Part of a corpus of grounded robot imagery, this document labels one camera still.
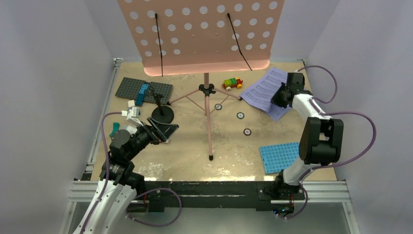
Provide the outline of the black microphone stand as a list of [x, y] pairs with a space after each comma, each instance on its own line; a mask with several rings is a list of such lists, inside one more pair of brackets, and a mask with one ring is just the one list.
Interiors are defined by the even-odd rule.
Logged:
[[159, 122], [172, 123], [174, 119], [173, 110], [170, 107], [161, 104], [161, 99], [164, 96], [157, 92], [152, 86], [147, 89], [147, 95], [153, 97], [155, 104], [157, 105], [153, 110], [151, 117]]

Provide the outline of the pink music stand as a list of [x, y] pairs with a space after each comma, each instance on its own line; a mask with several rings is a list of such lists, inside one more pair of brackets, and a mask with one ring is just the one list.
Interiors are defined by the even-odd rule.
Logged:
[[217, 89], [212, 72], [269, 65], [282, 0], [120, 0], [118, 6], [149, 76], [202, 73], [204, 112]]

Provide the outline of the white microphone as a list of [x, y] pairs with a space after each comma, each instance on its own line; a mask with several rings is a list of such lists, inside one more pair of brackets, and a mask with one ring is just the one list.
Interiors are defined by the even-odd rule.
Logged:
[[130, 135], [134, 135], [137, 132], [137, 128], [131, 125], [126, 126], [124, 129], [128, 131]]

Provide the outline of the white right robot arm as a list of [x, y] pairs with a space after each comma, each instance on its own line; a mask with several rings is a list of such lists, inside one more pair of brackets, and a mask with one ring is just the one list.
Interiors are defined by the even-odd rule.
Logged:
[[279, 198], [299, 191], [300, 185], [315, 169], [337, 162], [341, 154], [344, 123], [326, 114], [305, 90], [302, 73], [288, 73], [271, 99], [279, 107], [291, 107], [305, 121], [299, 142], [299, 158], [276, 176], [270, 190]]

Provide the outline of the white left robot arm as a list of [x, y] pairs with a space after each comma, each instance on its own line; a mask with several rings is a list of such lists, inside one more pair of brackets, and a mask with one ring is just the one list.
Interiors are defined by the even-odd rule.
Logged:
[[84, 217], [74, 231], [76, 234], [108, 234], [122, 217], [139, 222], [127, 212], [127, 207], [133, 200], [155, 189], [146, 189], [144, 176], [133, 172], [132, 159], [149, 144], [167, 142], [179, 128], [177, 124], [161, 123], [151, 117], [147, 119], [148, 123], [144, 123], [126, 111], [120, 114], [132, 126], [116, 131], [110, 145], [104, 144], [106, 160], [100, 180]]

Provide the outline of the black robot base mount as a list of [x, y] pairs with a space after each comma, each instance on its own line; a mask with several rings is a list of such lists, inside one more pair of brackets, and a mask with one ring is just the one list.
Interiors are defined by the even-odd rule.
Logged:
[[130, 213], [163, 212], [165, 208], [234, 208], [275, 210], [290, 214], [304, 202], [301, 188], [277, 186], [273, 181], [147, 181], [147, 196], [134, 199]]

